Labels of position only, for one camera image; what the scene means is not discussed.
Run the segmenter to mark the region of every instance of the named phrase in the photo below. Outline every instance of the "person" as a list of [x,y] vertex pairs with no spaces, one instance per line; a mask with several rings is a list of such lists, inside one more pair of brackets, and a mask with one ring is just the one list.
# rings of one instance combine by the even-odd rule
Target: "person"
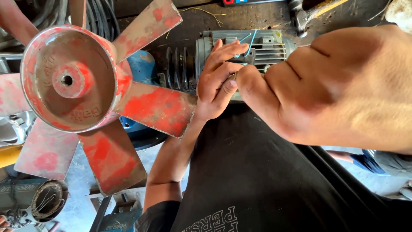
[[375,159],[373,159],[373,156],[366,149],[362,149],[363,154],[352,154],[350,152],[334,150],[326,150],[326,152],[335,159],[353,163],[355,166],[358,166],[367,172],[381,176],[389,176],[389,174],[386,173],[381,166],[379,166]]
[[[264,78],[254,66],[227,62],[247,49],[217,41],[190,126],[181,140],[169,137],[154,161],[135,229],[409,227],[411,201],[372,193],[317,145],[411,154],[411,35],[393,25],[332,31]],[[237,89],[246,104],[229,104]]]

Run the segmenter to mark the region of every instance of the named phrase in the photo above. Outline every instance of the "metal fan blade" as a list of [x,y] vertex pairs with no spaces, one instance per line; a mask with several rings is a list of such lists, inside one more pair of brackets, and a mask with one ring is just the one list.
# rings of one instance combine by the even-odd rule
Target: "metal fan blade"
[[197,96],[133,82],[115,111],[141,124],[180,138],[192,120]]
[[78,135],[102,194],[114,194],[147,177],[119,120]]
[[0,0],[0,27],[24,46],[39,33],[13,0]]
[[81,28],[86,27],[86,2],[87,0],[69,0],[72,24]]
[[0,117],[28,110],[31,110],[31,108],[21,88],[20,74],[0,75]]
[[64,180],[78,143],[77,134],[59,131],[37,118],[14,169],[30,175]]
[[128,58],[182,21],[171,0],[154,0],[113,41],[117,50],[116,62]]

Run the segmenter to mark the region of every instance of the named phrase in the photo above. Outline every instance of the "forearm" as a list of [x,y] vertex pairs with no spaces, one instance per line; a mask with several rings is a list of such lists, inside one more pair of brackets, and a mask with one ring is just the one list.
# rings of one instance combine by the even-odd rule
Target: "forearm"
[[204,122],[194,119],[181,140],[174,137],[166,139],[147,177],[147,185],[161,185],[182,180],[194,144],[204,125]]

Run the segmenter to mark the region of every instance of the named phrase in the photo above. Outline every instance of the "concrete floor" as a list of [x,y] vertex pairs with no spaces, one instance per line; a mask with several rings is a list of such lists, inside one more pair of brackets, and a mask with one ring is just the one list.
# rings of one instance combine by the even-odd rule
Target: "concrete floor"
[[[149,149],[138,152],[139,157],[149,173],[153,165],[153,161],[160,149],[161,144],[151,147]],[[340,151],[347,151],[355,154],[361,154],[361,150],[357,148],[346,147],[324,147],[325,149],[335,149]],[[356,178],[358,178],[366,187],[373,192],[380,195],[386,195],[397,192],[401,186],[407,181],[404,178],[395,178],[391,176],[377,176],[359,167],[346,162],[339,161],[346,169],[348,169]],[[182,191],[186,189],[187,177],[189,170],[186,171],[182,181]],[[96,212],[90,207],[85,199],[85,195],[89,194],[89,189],[96,187],[96,182],[91,172],[89,163],[84,155],[83,149],[77,148],[73,162],[70,166],[66,177],[66,182],[69,186],[70,197],[67,200],[62,212],[55,218],[55,220],[48,222],[46,227],[49,229],[53,226],[55,221],[61,223],[59,231],[66,232],[87,232],[96,216]],[[143,203],[145,188],[138,191],[139,199]],[[109,206],[107,212],[111,212],[114,207],[114,202]]]

